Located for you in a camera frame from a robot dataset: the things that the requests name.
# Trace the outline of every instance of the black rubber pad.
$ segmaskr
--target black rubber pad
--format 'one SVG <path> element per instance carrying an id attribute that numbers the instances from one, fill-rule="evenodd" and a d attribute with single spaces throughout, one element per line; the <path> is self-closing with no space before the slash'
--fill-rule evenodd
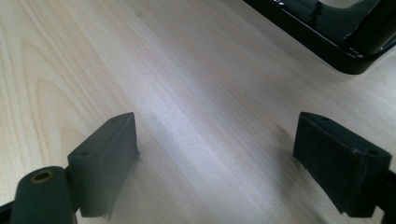
<path id="1" fill-rule="evenodd" d="M 387 151 L 330 119 L 303 112 L 293 154 L 340 213 L 373 215 L 376 185 L 390 165 Z"/>
<path id="2" fill-rule="evenodd" d="M 83 217 L 111 215 L 138 155 L 134 113 L 103 124 L 67 156 L 74 209 Z"/>

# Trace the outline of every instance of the light wood surface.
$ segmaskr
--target light wood surface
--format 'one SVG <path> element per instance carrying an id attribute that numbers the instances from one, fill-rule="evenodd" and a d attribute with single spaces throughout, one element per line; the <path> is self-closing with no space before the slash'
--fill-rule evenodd
<path id="1" fill-rule="evenodd" d="M 339 215 L 292 147 L 308 111 L 396 154 L 395 62 L 341 74 L 240 0 L 0 1 L 0 204 L 133 111 L 113 223 L 379 223 Z"/>

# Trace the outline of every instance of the black metal frame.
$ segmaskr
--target black metal frame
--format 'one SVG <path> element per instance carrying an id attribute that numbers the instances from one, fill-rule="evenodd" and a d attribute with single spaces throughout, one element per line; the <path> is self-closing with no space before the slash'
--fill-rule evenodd
<path id="1" fill-rule="evenodd" d="M 335 69 L 361 74 L 396 45 L 396 1 L 349 8 L 317 0 L 244 0 Z"/>

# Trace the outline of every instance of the wood grain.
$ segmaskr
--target wood grain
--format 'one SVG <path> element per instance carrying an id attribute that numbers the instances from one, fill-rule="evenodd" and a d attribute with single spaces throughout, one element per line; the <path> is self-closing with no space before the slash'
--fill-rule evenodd
<path id="1" fill-rule="evenodd" d="M 341 74 L 240 0 L 0 1 L 0 203 L 134 111 L 113 223 L 379 223 L 339 215 L 291 152 L 309 111 L 395 154 L 395 60 Z"/>

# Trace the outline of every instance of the black plastic part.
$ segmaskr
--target black plastic part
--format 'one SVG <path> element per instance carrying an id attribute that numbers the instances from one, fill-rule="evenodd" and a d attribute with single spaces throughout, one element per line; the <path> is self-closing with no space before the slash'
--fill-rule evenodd
<path id="1" fill-rule="evenodd" d="M 108 120 L 67 157 L 74 210 L 83 217 L 111 215 L 139 152 L 134 114 Z"/>
<path id="2" fill-rule="evenodd" d="M 382 223 L 396 223 L 396 174 L 389 171 L 378 185 L 376 203 L 385 211 Z"/>
<path id="3" fill-rule="evenodd" d="M 391 156 L 387 151 L 330 119 L 303 112 L 293 154 L 340 213 L 372 216 L 379 182 L 389 173 Z"/>
<path id="4" fill-rule="evenodd" d="M 2 206 L 0 206 L 0 223 L 1 224 L 9 223 L 9 219 L 11 217 L 12 204 L 14 204 L 14 202 L 6 203 L 6 204 L 3 204 Z"/>
<path id="5" fill-rule="evenodd" d="M 396 45 L 396 1 L 349 8 L 317 0 L 244 0 L 335 69 L 357 75 Z"/>
<path id="6" fill-rule="evenodd" d="M 10 223 L 77 223 L 63 168 L 42 168 L 20 181 Z"/>

